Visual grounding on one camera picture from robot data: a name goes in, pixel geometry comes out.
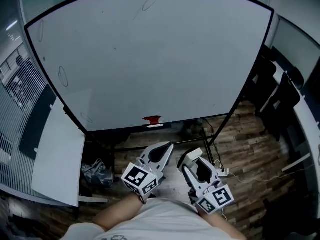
wooden floor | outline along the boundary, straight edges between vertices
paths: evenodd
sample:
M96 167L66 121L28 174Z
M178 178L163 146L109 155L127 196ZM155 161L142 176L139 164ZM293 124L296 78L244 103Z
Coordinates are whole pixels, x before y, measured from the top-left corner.
M263 230L263 217L266 213L263 200L273 201L288 192L295 191L295 180L289 175L282 178L275 178L271 181L252 181L252 179L267 180L273 176L280 176L281 168L289 163L288 149L283 140L276 142L269 134L260 136L264 127L261 120L254 116L252 104L245 101L239 105L232 115L228 124L215 141L218 152L225 168L238 176L228 176L223 180L228 184L235 198L234 204L224 210L228 221L235 225L249 239L261 239ZM222 123L224 117L216 117L208 120L216 131ZM207 134L211 134L211 127L207 122L203 122ZM135 133L130 136L126 143L122 143L117 148L148 146L160 141L178 142L186 140L186 136L179 133L182 128L181 123L177 123L172 128ZM197 137L199 127L195 127ZM187 144L175 145L173 157L164 171L166 181L159 186L155 195L169 199L189 202L189 187L183 175L177 169L180 156L188 149L200 147L206 157L205 145L202 141ZM215 147L212 145L211 151L214 159L218 159ZM118 177L126 169L129 162L135 162L141 151L117 152L115 169ZM114 184L112 189L107 189L97 196L103 196L114 203L125 196L128 190L121 182ZM100 210L109 204L81 204L79 214L71 208L52 207L31 201L21 200L2 194L0 200L0 218L8 220L8 217L16 215L26 219L37 221L30 222L28 230L36 237L43 240L59 239L73 223L89 222L90 219Z

black frame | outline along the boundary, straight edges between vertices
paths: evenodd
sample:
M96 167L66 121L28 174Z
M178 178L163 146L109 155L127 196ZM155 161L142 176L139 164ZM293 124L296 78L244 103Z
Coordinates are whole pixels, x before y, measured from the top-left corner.
M38 54L35 50L35 47L31 41L31 37L29 35L29 32L28 32L28 28L33 25L35 22L41 20L43 17L47 16L48 14L66 6L66 5L69 5L75 1L78 1L78 0L66 0L52 8L50 8L49 10L45 11L44 13L38 15L36 18L34 18L33 20L31 20L29 23L27 23L25 26L24 26L24 31L25 31L25 34L26 34L26 37L27 37L27 40L30 44L30 47L32 49L32 52L34 54L34 57L36 58L37 60L37 63L38 65L40 66L43 74L45 75L47 81L49 82L51 88L53 89L53 91L55 92L55 94L58 96L58 98L61 100L61 102L63 103L64 105L64 111L66 112L66 114L71 118L71 120L77 125L77 127L86 135L86 136L92 136L90 133L95 133L95 131L87 131L83 126L82 124L78 121L78 119L75 117L75 115L71 112L71 110L68 108L67 104L65 103L65 101L62 99L62 97L60 96L60 94L58 93L57 89L55 88L55 86L53 85L53 83L51 82L48 74L46 73L46 70L44 69L39 57L38 57ZM258 53L258 56L257 58L261 55L261 49L263 47L263 45L265 44L266 42L266 39L267 39L267 36L268 36L268 33L269 33L269 30L270 30L270 26L271 26L271 22L273 20L273 17L274 17L274 9L272 9L271 7L257 1L257 0L247 0L247 1L250 1L254 4L257 4L269 11L271 11L271 16L270 16L270 21L269 21L269 24L268 24L268 27L267 27L267 30L266 30L266 33L265 33L265 36L264 36L264 39L263 39L263 42L261 44L261 47L260 47L260 50L259 50L259 53ZM239 96L238 98L236 99L236 101L234 102L230 112L227 114L226 118L224 119L224 121L222 122L221 126L219 127L219 129L216 131L216 133L213 135L213 136L208 136L206 137L205 139L210 139L212 138L212 140L209 142L209 146L212 145L212 143L215 141L215 139L218 137L218 135L220 134L220 132L223 130L223 128L225 127L225 125L227 124L227 122L229 121L230 117L232 116L232 114L235 112L236 108L238 107L240 101L241 101L241 98L244 96L244 92L245 92L245 88L248 84L248 82L250 81L250 79L253 77L253 70L251 69L250 73L249 73L249 76L241 90L241 92L239 93ZM178 142L176 144L182 144L182 143L189 143L189 142L194 142L194 141L200 141L200 140L203 140L204 138L198 138L198 139L192 139L192 140L187 140L187 141L182 141L182 142ZM142 150L142 149L145 149L146 147L145 146L142 146L142 147L136 147L136 148L122 148L122 149L114 149L112 148L110 151L111 152L120 152L120 151L132 151L132 150Z

white desk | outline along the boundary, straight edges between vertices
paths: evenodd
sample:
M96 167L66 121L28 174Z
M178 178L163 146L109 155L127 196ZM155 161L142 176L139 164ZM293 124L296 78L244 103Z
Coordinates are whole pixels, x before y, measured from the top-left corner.
M273 62L273 64L276 66L276 72L273 75L273 78L279 85L284 70L278 63ZM313 158L318 190L320 190L320 130L318 128L318 123L316 122L315 117L307 105L304 97L301 95L299 90L297 91L300 95L300 101L294 106L293 110L304 133L311 157ZM320 209L317 211L317 217L320 218Z
M44 126L34 161L33 190L61 203L78 207L79 201L107 203L104 198L79 196L85 135L63 111L57 98Z

person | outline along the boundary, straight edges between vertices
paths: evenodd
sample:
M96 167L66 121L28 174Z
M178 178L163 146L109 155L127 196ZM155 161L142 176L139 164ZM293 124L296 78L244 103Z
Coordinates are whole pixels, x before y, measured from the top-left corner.
M178 201L135 193L96 215L92 223L72 225L61 240L245 240L217 212L208 215Z

